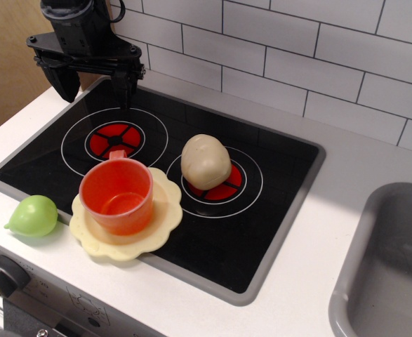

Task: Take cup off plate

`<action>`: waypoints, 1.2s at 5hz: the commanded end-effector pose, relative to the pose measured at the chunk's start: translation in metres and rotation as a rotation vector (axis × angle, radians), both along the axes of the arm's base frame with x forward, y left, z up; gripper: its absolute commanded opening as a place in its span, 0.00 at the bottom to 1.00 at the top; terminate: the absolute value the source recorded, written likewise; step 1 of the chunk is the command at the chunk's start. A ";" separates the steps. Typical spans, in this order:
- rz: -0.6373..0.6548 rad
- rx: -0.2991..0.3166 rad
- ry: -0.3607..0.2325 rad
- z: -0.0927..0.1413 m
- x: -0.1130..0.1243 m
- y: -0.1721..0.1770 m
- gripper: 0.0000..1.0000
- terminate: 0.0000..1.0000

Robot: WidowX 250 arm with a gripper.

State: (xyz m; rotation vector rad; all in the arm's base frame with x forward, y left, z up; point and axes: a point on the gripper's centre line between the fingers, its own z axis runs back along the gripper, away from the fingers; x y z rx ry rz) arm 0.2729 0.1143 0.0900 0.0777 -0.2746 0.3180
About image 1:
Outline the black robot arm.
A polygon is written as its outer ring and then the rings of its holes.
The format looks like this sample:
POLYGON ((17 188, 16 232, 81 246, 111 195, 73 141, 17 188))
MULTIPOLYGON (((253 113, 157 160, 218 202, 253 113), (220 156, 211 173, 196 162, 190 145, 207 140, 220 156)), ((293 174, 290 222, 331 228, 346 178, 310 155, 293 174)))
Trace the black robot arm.
POLYGON ((120 108, 129 108, 145 68, 141 49, 112 31, 112 24, 126 14, 125 5, 116 18, 110 17, 105 1, 41 1, 40 9, 53 31, 32 35, 26 43, 60 97, 74 102, 80 73, 107 75, 120 108))

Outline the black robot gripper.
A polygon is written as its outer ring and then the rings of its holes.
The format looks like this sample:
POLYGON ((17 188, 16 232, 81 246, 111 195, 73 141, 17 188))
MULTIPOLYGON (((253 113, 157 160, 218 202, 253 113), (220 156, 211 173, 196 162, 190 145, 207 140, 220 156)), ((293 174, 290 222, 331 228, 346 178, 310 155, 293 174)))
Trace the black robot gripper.
POLYGON ((60 97, 73 103, 79 92, 79 72, 111 77, 115 98, 121 109, 128 109, 137 80, 145 73, 139 47, 120 39, 107 9, 43 9, 52 32, 35 34, 26 44, 35 52, 35 61, 60 97))

